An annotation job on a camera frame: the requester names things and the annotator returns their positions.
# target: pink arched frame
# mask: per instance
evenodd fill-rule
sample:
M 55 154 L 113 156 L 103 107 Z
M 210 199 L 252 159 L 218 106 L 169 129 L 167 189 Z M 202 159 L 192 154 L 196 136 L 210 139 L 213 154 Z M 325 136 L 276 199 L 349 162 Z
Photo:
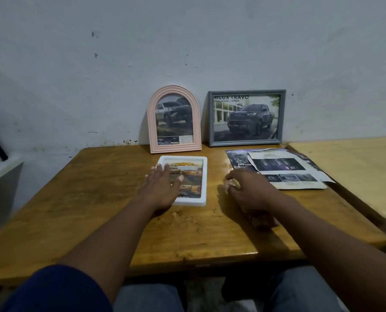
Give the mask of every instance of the pink arched frame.
M 192 107 L 192 123 L 193 123 L 193 142 L 183 144 L 171 144 L 159 146 L 157 142 L 157 126 L 156 126 L 156 105 L 159 100 L 168 94 L 180 94 L 184 96 Z M 159 89 L 151 97 L 147 109 L 148 131 L 150 135 L 150 152 L 164 153 L 164 152 L 182 152 L 182 151 L 196 151 L 202 149 L 202 140 L 200 133 L 200 111 L 199 104 L 190 91 L 183 87 L 169 85 Z

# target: light wooden table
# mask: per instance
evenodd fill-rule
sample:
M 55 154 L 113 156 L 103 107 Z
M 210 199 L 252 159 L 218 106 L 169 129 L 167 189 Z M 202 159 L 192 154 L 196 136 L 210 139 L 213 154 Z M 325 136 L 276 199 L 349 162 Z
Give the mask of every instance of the light wooden table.
M 207 205 L 173 206 L 151 220 L 133 257 L 132 275 L 191 265 L 304 257 L 283 227 L 255 231 L 224 192 L 223 178 L 232 169 L 225 154 L 229 148 L 203 146 L 202 151 L 178 153 L 208 158 Z M 1 229 L 0 285 L 19 284 L 54 264 L 109 220 L 136 193 L 159 157 L 151 155 L 148 146 L 82 150 Z M 377 247 L 386 244 L 386 236 L 333 190 L 288 194 L 343 231 Z
M 386 229 L 386 137 L 294 142 L 337 183 L 336 189 L 382 229 Z

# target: left hand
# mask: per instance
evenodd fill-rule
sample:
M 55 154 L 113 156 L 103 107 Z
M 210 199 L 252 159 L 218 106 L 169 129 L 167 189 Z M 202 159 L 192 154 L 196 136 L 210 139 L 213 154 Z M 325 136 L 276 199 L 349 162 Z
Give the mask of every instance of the left hand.
M 166 164 L 164 170 L 161 164 L 151 167 L 150 174 L 145 175 L 138 195 L 135 198 L 140 203 L 152 208 L 152 211 L 169 207 L 178 197 L 178 191 L 183 181 L 180 175 L 173 184 L 170 183 L 170 166 Z

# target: forearm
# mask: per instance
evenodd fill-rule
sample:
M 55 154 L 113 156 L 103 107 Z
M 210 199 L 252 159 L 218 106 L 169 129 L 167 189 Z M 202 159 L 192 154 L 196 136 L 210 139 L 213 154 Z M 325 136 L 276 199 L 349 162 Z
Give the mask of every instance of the forearm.
M 352 311 L 386 311 L 386 254 L 326 223 L 296 200 L 270 212 Z
M 131 201 L 121 212 L 59 260 L 91 276 L 113 302 L 152 210 Z

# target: hand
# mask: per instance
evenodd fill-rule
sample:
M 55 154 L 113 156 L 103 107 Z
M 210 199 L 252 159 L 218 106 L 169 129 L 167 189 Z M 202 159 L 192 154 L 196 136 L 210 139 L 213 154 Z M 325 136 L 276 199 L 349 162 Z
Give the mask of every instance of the hand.
M 135 198 L 140 203 L 152 208 L 152 211 L 169 207 L 178 196 L 178 191 L 183 182 L 184 176 L 180 175 L 173 184 L 170 183 L 170 166 L 161 164 L 157 169 L 153 166 L 149 175 L 145 175 L 138 195 Z
M 263 210 L 270 212 L 277 203 L 292 199 L 271 185 L 265 176 L 248 170 L 232 170 L 225 177 L 236 179 L 240 188 L 229 185 L 227 192 L 241 206 L 242 210 Z

